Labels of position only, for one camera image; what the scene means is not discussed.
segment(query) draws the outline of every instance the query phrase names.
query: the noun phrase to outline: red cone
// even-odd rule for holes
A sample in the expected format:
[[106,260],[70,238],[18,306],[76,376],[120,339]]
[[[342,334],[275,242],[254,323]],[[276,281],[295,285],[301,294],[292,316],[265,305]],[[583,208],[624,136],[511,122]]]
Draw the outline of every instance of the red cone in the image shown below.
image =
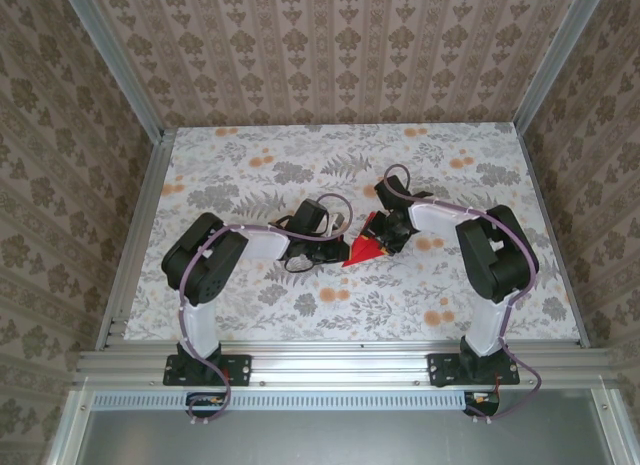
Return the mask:
[[[375,214],[376,212],[371,212],[363,228],[367,227],[367,224]],[[375,239],[365,237],[364,235],[358,235],[358,238],[356,238],[353,245],[351,245],[351,256],[349,257],[349,260],[346,260],[342,266],[347,267],[349,265],[364,262],[371,258],[381,257],[386,254],[387,252]]]

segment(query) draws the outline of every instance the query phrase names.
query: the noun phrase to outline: black mounting bracket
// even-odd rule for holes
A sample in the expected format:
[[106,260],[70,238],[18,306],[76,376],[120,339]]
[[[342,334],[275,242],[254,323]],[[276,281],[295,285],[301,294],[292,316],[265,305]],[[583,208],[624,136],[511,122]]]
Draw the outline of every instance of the black mounting bracket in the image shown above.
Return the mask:
[[[223,355],[221,348],[218,347],[207,357],[207,361],[220,369],[231,386],[249,386],[251,355]],[[189,355],[180,344],[178,344],[178,354],[167,357],[162,384],[168,387],[218,387],[224,385],[213,370]]]
[[431,353],[427,355],[429,381],[436,387],[447,385],[518,385],[518,365],[504,352],[479,357],[467,345],[465,337],[460,342],[460,353]]

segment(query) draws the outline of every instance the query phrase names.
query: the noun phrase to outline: table surface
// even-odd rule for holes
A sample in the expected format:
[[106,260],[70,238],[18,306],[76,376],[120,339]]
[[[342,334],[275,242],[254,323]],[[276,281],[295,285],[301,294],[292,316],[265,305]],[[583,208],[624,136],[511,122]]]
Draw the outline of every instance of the table surface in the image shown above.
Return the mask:
[[[125,338],[178,338],[177,292],[166,285],[160,262],[200,214],[266,224],[305,198],[336,192],[354,208],[346,234],[351,243],[368,214],[381,209],[373,186],[397,162],[411,170],[412,193],[513,209],[540,273],[516,305],[509,338],[579,338],[568,285],[510,123],[179,129]],[[346,213],[338,201],[327,205]],[[457,243],[423,232],[401,254],[345,268],[290,274],[280,262],[243,260],[216,299],[212,326],[222,340],[457,340],[478,300]]]

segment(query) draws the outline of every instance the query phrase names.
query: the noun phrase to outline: cable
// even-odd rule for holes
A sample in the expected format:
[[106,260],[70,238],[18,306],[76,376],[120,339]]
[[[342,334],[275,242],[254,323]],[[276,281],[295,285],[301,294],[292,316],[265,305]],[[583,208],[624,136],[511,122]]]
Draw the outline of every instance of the cable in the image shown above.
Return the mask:
[[526,405],[528,402],[530,402],[534,398],[536,393],[538,393],[538,390],[540,390],[540,387],[542,386],[542,377],[540,376],[540,374],[533,367],[527,365],[522,360],[520,360],[518,357],[516,357],[509,350],[509,347],[507,347],[507,343],[506,343],[505,338],[504,338],[504,335],[505,335],[505,333],[507,331],[507,325],[509,323],[509,318],[511,317],[511,311],[513,310],[513,305],[515,304],[516,301],[518,301],[520,298],[522,298],[527,293],[529,293],[529,291],[535,285],[537,272],[536,272],[536,267],[535,267],[535,263],[534,263],[533,257],[531,256],[531,253],[529,253],[529,250],[525,246],[524,242],[522,240],[520,240],[520,238],[513,232],[513,230],[511,230],[509,227],[507,227],[505,224],[503,224],[499,220],[496,220],[492,216],[490,216],[490,215],[488,215],[488,214],[486,214],[486,213],[484,213],[484,212],[482,212],[480,210],[476,210],[474,208],[463,207],[461,205],[456,205],[454,203],[443,202],[441,200],[438,200],[437,198],[430,198],[430,197],[418,198],[418,197],[412,197],[412,196],[409,196],[409,195],[403,195],[401,193],[398,193],[397,191],[395,191],[391,187],[391,185],[389,184],[389,180],[388,180],[389,173],[394,168],[401,168],[402,170],[404,170],[404,172],[407,174],[407,187],[408,187],[408,184],[410,183],[410,174],[409,174],[409,170],[408,170],[407,167],[405,167],[404,165],[401,165],[401,164],[391,165],[384,172],[383,181],[384,181],[384,184],[386,185],[387,189],[389,190],[389,192],[391,192],[393,195],[395,195],[398,198],[402,198],[404,200],[409,200],[411,202],[427,203],[427,204],[433,204],[433,205],[437,204],[438,206],[443,207],[443,208],[448,208],[449,210],[454,210],[456,212],[465,212],[465,213],[468,213],[470,215],[475,215],[477,217],[482,217],[485,220],[489,221],[495,227],[497,227],[500,230],[502,230],[513,241],[513,243],[516,244],[516,246],[520,249],[520,251],[522,252],[522,254],[524,255],[524,257],[525,257],[525,259],[527,261],[527,265],[529,266],[529,283],[527,284],[526,287],[524,287],[522,290],[520,290],[520,292],[518,292],[517,294],[513,295],[509,299],[509,302],[507,303],[507,309],[505,311],[504,318],[502,320],[502,325],[500,326],[500,335],[498,336],[498,342],[500,343],[500,346],[502,347],[502,350],[504,350],[504,352],[507,354],[507,356],[509,358],[511,358],[514,362],[516,362],[518,365],[520,365],[522,368],[524,368],[525,370],[530,372],[534,377],[536,377],[536,381],[537,381],[536,385],[533,387],[533,389],[520,402],[516,403],[515,405],[513,405],[508,410],[505,410],[504,412],[501,412],[501,413],[498,413],[498,414],[494,415],[493,417],[488,417],[486,414],[482,413],[480,410],[478,410],[478,409],[476,409],[476,408],[474,408],[474,407],[472,407],[470,405],[467,406],[467,408],[469,410],[471,410],[472,412],[478,414],[481,418],[484,418],[487,423],[490,423],[491,420],[496,420],[498,418],[506,417],[507,415],[512,414],[513,412],[515,412],[516,410],[519,410],[524,405]]
[[182,337],[184,338],[184,344],[187,347],[187,350],[188,350],[189,354],[193,358],[198,360],[200,363],[202,363],[206,367],[208,367],[211,370],[213,370],[213,372],[220,378],[220,380],[222,380],[222,383],[224,384],[224,387],[225,387],[224,402],[222,403],[221,407],[218,410],[216,410],[210,417],[207,417],[207,418],[196,417],[193,414],[193,405],[198,400],[192,400],[189,403],[187,413],[189,414],[189,417],[191,418],[191,423],[200,422],[200,423],[206,424],[206,423],[209,423],[210,420],[215,420],[229,406],[229,402],[231,400],[231,385],[229,384],[229,380],[227,380],[227,377],[224,376],[224,374],[222,373],[222,371],[218,367],[216,367],[213,363],[211,363],[206,358],[201,356],[196,351],[196,349],[191,344],[191,341],[189,340],[189,334],[187,332],[187,325],[186,325],[185,318],[184,318],[184,310],[185,310],[185,306],[187,305],[187,297],[185,296],[185,289],[186,289],[187,280],[189,279],[189,275],[191,274],[191,271],[195,267],[195,265],[198,262],[198,260],[200,259],[200,257],[202,257],[204,255],[204,253],[209,249],[209,247],[211,247],[211,245],[219,237],[221,237],[223,234],[225,234],[227,232],[230,232],[230,231],[239,231],[239,230],[246,230],[246,231],[249,231],[249,232],[250,231],[268,231],[268,232],[279,233],[280,235],[285,235],[285,236],[289,236],[289,237],[293,237],[293,238],[301,238],[301,239],[304,239],[304,240],[310,240],[312,242],[327,242],[327,241],[330,241],[330,240],[334,240],[335,238],[337,238],[340,235],[342,235],[351,226],[351,222],[353,221],[353,207],[351,206],[351,203],[349,203],[349,201],[346,198],[344,198],[342,195],[338,195],[337,193],[325,193],[325,194],[321,195],[320,197],[318,197],[318,199],[316,201],[320,202],[321,200],[329,198],[329,197],[333,197],[333,198],[337,198],[339,200],[342,200],[342,202],[344,202],[344,204],[349,209],[349,219],[347,220],[347,222],[342,227],[340,227],[338,230],[336,230],[334,233],[332,233],[331,235],[328,235],[326,237],[312,237],[312,236],[309,236],[309,235],[302,235],[302,234],[299,234],[299,233],[289,232],[287,230],[283,230],[281,228],[273,227],[271,225],[225,225],[221,229],[216,230],[213,233],[213,235],[211,235],[202,244],[202,246],[198,249],[196,254],[193,256],[193,258],[191,259],[191,261],[189,262],[189,264],[185,268],[184,273],[182,274],[182,279],[180,280],[180,287],[179,287],[180,309],[179,309],[179,313],[178,313],[178,321],[180,322],[180,331],[182,333]]

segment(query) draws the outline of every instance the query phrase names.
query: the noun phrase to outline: damask wallpaper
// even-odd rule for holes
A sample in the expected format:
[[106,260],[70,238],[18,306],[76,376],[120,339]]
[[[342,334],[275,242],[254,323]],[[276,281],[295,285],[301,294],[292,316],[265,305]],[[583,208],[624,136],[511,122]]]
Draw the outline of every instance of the damask wallpaper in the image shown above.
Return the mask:
[[509,121],[572,0],[96,0],[165,127]]
[[640,0],[601,0],[525,139],[595,345],[640,430]]
[[0,463],[46,453],[150,144],[67,0],[0,0]]

